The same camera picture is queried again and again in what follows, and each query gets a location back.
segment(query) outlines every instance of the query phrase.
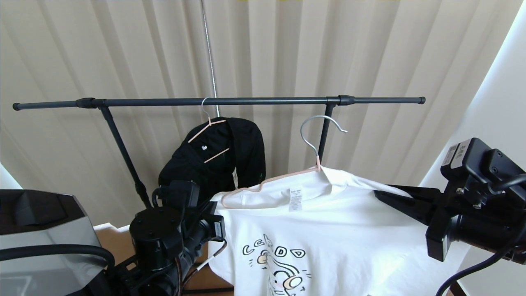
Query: pink hanger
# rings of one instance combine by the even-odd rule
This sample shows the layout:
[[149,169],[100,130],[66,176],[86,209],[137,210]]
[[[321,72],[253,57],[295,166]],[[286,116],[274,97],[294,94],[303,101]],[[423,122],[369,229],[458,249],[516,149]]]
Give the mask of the pink hanger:
[[307,118],[305,121],[303,121],[303,123],[301,124],[300,128],[299,128],[299,134],[301,136],[301,139],[307,144],[309,145],[313,150],[314,150],[314,153],[316,154],[316,167],[313,167],[312,169],[307,169],[307,170],[303,170],[303,171],[300,171],[300,172],[296,172],[296,173],[290,173],[290,174],[286,174],[286,175],[281,175],[281,176],[276,176],[276,177],[272,177],[270,179],[266,179],[264,180],[263,182],[261,182],[258,186],[257,189],[251,189],[251,188],[239,188],[239,189],[236,189],[234,191],[231,191],[231,192],[227,192],[225,195],[223,195],[221,197],[221,204],[225,207],[225,208],[228,208],[227,206],[225,206],[225,204],[223,203],[223,199],[225,197],[228,197],[232,194],[235,194],[237,192],[241,192],[243,190],[248,190],[248,191],[251,191],[251,192],[260,192],[261,189],[263,188],[263,184],[265,183],[268,183],[268,182],[271,182],[271,181],[275,181],[275,180],[279,180],[279,179],[283,179],[285,177],[290,177],[290,176],[295,176],[295,175],[299,175],[299,174],[305,174],[305,173],[310,173],[310,172],[320,172],[321,171],[321,164],[320,164],[320,155],[318,154],[318,149],[316,149],[316,147],[314,147],[314,145],[312,145],[309,141],[307,141],[307,139],[305,139],[305,137],[303,136],[303,126],[308,122],[310,121],[311,119],[314,119],[314,118],[325,118],[325,119],[328,119],[330,121],[332,121],[336,127],[340,130],[340,132],[344,132],[344,133],[347,133],[348,131],[344,130],[341,128],[341,126],[338,124],[338,122],[336,122],[336,120],[334,120],[333,118],[329,117],[329,116],[326,116],[326,115],[315,115],[315,116],[312,116],[312,117],[309,117]]
[[[188,143],[190,143],[191,141],[193,141],[195,138],[197,138],[197,136],[199,136],[202,132],[204,132],[207,128],[211,127],[213,124],[217,124],[217,123],[221,123],[221,122],[226,122],[226,120],[219,120],[219,121],[214,121],[212,122],[212,120],[210,119],[210,114],[208,114],[208,112],[206,112],[205,108],[203,107],[203,103],[205,102],[206,99],[208,99],[209,97],[206,97],[203,99],[203,101],[201,102],[201,109],[203,110],[203,112],[206,113],[206,115],[208,116],[208,124],[205,125],[205,127],[203,127],[202,130],[200,130],[197,134],[195,134],[190,140],[188,140]],[[221,154],[227,152],[228,150],[230,150],[230,148],[226,148],[225,150],[217,153],[216,155],[210,157],[209,159],[205,160],[205,163],[211,161],[212,159],[220,156]]]

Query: clothes rack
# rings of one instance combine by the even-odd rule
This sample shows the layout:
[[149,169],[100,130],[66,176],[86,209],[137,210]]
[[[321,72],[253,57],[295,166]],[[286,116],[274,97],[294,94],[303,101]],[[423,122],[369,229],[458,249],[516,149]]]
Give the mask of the clothes rack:
[[[137,98],[137,99],[105,99],[85,97],[76,101],[63,102],[40,102],[40,103],[14,103],[13,109],[31,110],[31,109],[47,109],[47,108],[68,108],[78,107],[86,109],[99,109],[106,120],[108,127],[117,143],[119,151],[124,158],[124,162],[130,171],[131,178],[135,183],[135,191],[143,201],[145,207],[151,207],[150,199],[144,183],[139,178],[137,170],[133,165],[126,145],[109,107],[121,106],[199,106],[203,102],[202,98]],[[332,110],[335,106],[348,106],[353,104],[381,104],[381,103],[410,103],[423,104],[426,98],[421,97],[354,97],[349,95],[326,96],[326,97],[227,97],[227,98],[209,98],[204,102],[204,105],[325,105],[325,115],[332,116]],[[325,150],[325,143],[327,141],[327,134],[329,131],[329,120],[323,121],[321,130],[320,144],[318,153],[320,161]]]

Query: graphic design on shirt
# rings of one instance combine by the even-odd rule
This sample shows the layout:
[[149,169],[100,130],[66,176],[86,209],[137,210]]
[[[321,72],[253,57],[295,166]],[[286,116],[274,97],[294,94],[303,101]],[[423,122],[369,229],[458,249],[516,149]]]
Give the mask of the graphic design on shirt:
[[252,245],[243,246],[242,253],[249,256],[256,251],[257,257],[248,260],[249,266],[261,266],[261,269],[268,271],[268,289],[270,295],[286,295],[296,296],[298,293],[304,292],[305,281],[311,279],[311,274],[307,270],[299,270],[296,263],[297,259],[305,256],[306,252],[302,249],[287,249],[284,246],[277,246],[274,248],[272,241],[263,234],[263,239],[254,241]]

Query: white t-shirt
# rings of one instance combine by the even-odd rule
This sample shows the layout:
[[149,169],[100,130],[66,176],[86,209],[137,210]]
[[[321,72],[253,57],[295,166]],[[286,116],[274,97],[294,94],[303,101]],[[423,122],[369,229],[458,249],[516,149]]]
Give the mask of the white t-shirt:
[[[372,190],[408,196],[325,167],[228,195],[223,204],[226,193],[218,193],[212,201],[228,246],[210,267],[235,295],[434,295],[467,245],[453,243],[444,263],[428,257],[427,227]],[[221,245],[210,242],[209,256]]]

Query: curtain fold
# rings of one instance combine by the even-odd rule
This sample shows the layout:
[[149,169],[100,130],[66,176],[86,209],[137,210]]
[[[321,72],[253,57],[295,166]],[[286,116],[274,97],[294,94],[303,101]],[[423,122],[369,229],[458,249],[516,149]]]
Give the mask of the curtain fold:
[[[522,0],[204,0],[218,97],[425,96],[337,106],[323,164],[418,185],[478,90]],[[81,97],[213,96],[201,1],[2,1],[1,162],[24,188],[76,195],[93,223],[143,205],[100,112],[12,110]],[[324,106],[221,106],[254,121],[267,175],[313,165],[301,123]],[[116,107],[151,192],[198,106]],[[322,120],[305,127],[318,145]]]

